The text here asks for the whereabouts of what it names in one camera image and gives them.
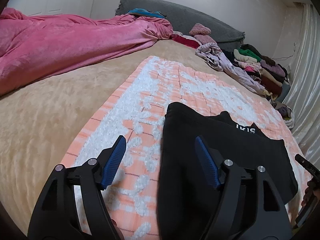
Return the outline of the person's right hand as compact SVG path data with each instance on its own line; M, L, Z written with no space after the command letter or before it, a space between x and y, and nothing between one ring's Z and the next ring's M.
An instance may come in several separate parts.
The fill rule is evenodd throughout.
M307 186L308 187L305 189L305 193L303 196L303 201L301 202L302 207L306 206L312 195L314 195L318 201L320 200L320 191L317 187L317 184L315 184L314 181L310 180L308 181Z

